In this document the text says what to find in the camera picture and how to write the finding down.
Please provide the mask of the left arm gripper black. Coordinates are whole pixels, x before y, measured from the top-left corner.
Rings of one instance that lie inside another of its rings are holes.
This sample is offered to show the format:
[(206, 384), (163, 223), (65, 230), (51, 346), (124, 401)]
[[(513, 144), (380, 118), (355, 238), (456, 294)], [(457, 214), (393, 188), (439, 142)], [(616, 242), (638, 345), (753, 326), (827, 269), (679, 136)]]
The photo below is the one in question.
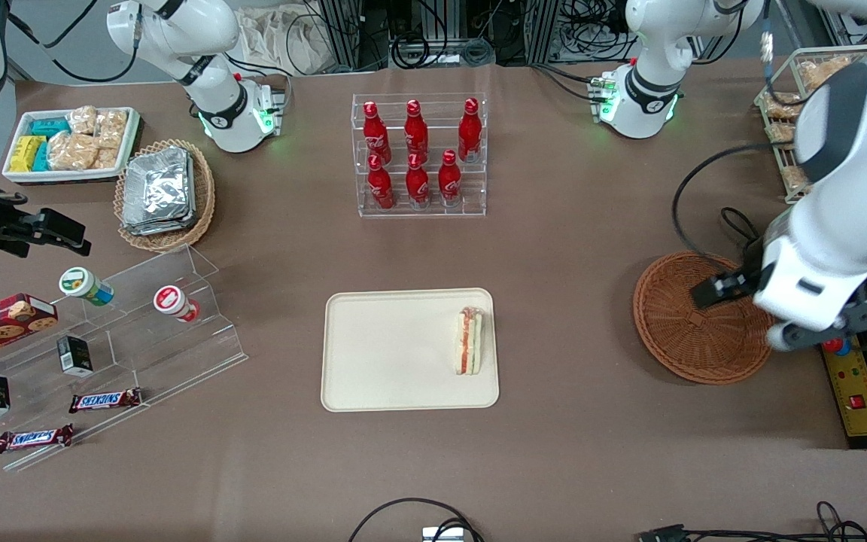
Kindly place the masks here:
[(764, 241), (748, 242), (742, 250), (741, 274), (716, 274), (691, 288), (695, 308), (709, 309), (744, 296), (753, 296), (761, 280), (764, 250)]

